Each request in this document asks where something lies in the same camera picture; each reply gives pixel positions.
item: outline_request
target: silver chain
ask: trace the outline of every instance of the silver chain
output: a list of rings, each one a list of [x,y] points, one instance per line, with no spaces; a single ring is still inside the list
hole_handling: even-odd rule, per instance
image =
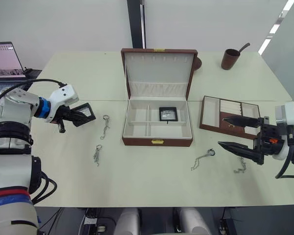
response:
[[[104,126],[104,129],[103,129],[103,135],[100,137],[101,140],[103,140],[105,137],[106,137],[106,131],[109,127],[109,121],[110,121],[110,117],[108,115],[103,115],[102,117],[104,120],[105,120],[105,126]]]
[[[207,153],[205,155],[202,155],[202,156],[195,159],[194,166],[191,167],[191,170],[195,170],[197,167],[199,167],[199,159],[204,158],[204,157],[208,157],[208,156],[214,156],[215,154],[216,153],[212,148],[208,149],[208,151],[207,151]]]
[[[94,162],[97,163],[97,166],[99,166],[99,151],[101,149],[102,149],[102,145],[101,144],[97,145],[96,146],[96,152],[95,152],[95,154],[93,156]]]
[[[241,160],[241,164],[242,164],[243,168],[238,168],[237,170],[234,170],[234,173],[245,173],[245,171],[246,171],[246,162],[245,162],[244,158],[241,157],[240,160]]]

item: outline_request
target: brown leather jewelry box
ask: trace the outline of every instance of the brown leather jewelry box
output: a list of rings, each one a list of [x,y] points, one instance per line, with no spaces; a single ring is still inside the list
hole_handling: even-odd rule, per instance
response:
[[[196,50],[122,49],[129,97],[122,140],[125,145],[190,146],[187,98]],[[177,121],[161,121],[159,108],[176,108]]]
[[[227,99],[204,96],[201,107],[199,128],[215,131],[232,136],[253,140],[257,137],[259,128],[234,126],[223,118],[239,115],[250,118],[259,118],[259,107]]]

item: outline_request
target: gold latch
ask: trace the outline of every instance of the gold latch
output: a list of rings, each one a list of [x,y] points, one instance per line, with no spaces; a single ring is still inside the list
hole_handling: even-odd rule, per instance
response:
[[[151,140],[152,144],[163,144],[164,142],[164,140]]]
[[[154,49],[153,52],[165,52],[165,49]]]

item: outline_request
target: white table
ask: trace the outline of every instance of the white table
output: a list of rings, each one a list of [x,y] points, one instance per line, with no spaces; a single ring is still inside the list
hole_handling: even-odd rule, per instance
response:
[[[53,56],[39,78],[70,83],[82,101],[88,101],[97,120],[78,128],[66,122],[66,133],[33,119],[33,154],[42,159],[43,171],[58,183],[58,190],[39,206],[55,207],[156,207],[156,206],[261,206],[294,204],[294,180],[274,177],[283,162],[265,157],[260,166],[246,160],[247,171],[235,174],[239,158],[218,141],[252,147],[252,141],[198,128],[202,97],[248,101],[258,104],[261,116],[274,123],[274,107],[291,100],[277,78],[256,53],[242,53],[235,67],[219,67],[222,53],[199,53],[203,66],[195,72],[189,96],[193,127],[190,147],[125,146],[121,140],[127,109],[125,78],[119,52],[65,52]],[[30,92],[49,97],[57,86],[33,85]],[[111,129],[100,140],[104,114]],[[100,165],[94,163],[102,144]],[[216,155],[196,157],[213,148]],[[288,174],[294,174],[290,165]]]
[[[177,206],[262,206],[294,204],[294,180],[274,177],[283,162],[265,157],[260,166],[246,160],[244,174],[237,156],[222,149],[218,141],[235,141],[252,147],[252,141],[199,129],[201,102],[190,101],[194,141],[191,147],[124,146],[121,136],[126,101],[90,101],[98,117],[84,126],[65,123],[58,127],[34,119],[33,154],[42,160],[43,171],[58,183],[54,195],[39,206],[55,207],[177,207]],[[284,102],[253,102],[260,113],[271,117],[274,107]],[[104,121],[111,117],[111,129],[102,141]],[[102,144],[100,165],[94,163],[97,144]],[[196,157],[213,148],[216,155]],[[288,174],[294,174],[290,165]]]
[[[241,101],[292,100],[257,52],[243,52],[231,70],[220,67],[223,52],[199,52],[202,67],[194,72],[189,101],[204,95]],[[55,54],[39,78],[72,84],[81,100],[128,100],[120,52]],[[48,97],[55,86],[41,83],[31,91]]]

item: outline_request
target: jewelry box compartment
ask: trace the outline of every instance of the jewelry box compartment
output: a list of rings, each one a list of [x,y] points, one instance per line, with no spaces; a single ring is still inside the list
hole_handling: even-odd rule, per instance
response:
[[[177,121],[160,121],[161,107],[176,107]],[[123,137],[192,139],[187,101],[130,100]]]
[[[205,96],[201,107],[199,128],[250,140],[257,137],[259,128],[234,126],[223,120],[233,115],[259,118],[259,107],[255,104]]]

